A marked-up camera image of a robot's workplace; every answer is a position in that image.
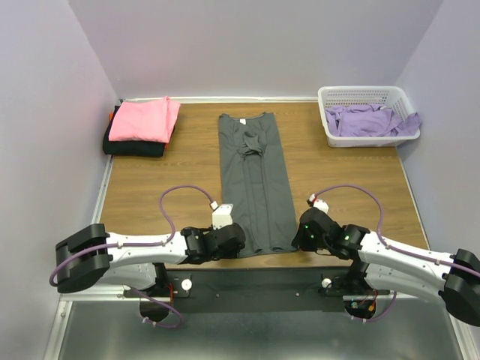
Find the dark grey t-shirt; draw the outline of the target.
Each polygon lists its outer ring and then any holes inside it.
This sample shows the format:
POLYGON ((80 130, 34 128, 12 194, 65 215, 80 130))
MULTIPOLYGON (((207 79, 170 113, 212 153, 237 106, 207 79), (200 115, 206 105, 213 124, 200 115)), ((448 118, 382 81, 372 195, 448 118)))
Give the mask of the dark grey t-shirt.
POLYGON ((246 236, 240 256, 295 251, 296 213, 275 116, 222 114, 218 138, 222 200, 246 236))

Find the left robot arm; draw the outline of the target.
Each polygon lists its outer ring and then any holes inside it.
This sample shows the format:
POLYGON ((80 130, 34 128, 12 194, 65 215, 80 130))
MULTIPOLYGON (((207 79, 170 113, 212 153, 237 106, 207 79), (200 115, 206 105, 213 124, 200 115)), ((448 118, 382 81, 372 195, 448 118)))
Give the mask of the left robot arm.
POLYGON ((201 265, 235 259, 245 242, 245 232, 237 223, 219 229, 186 227, 170 235, 122 235, 94 223, 55 246, 56 267, 49 285, 65 294, 103 282, 159 296, 167 279, 155 270, 157 264, 201 265))

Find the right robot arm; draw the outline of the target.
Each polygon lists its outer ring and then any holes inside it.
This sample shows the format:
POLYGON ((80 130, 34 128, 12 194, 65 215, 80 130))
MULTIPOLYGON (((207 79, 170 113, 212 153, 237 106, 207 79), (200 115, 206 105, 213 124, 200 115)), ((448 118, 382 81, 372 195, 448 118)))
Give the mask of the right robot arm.
POLYGON ((443 303, 454 318, 479 325, 479 258, 468 250, 450 254, 413 247, 362 226, 341 226, 314 207, 300 217, 292 246, 301 251, 327 250, 351 261, 345 274, 322 280, 324 293, 403 293, 443 303))

